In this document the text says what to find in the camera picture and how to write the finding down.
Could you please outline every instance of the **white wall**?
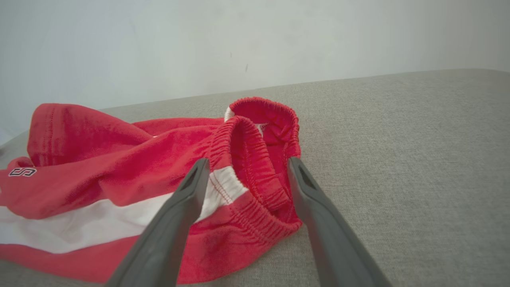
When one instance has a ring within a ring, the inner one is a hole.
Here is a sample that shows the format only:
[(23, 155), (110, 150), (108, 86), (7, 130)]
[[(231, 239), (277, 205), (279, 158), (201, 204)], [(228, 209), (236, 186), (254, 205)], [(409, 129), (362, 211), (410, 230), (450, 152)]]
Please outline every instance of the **white wall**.
[(105, 108), (404, 71), (510, 71), (508, 0), (0, 0), (0, 142)]

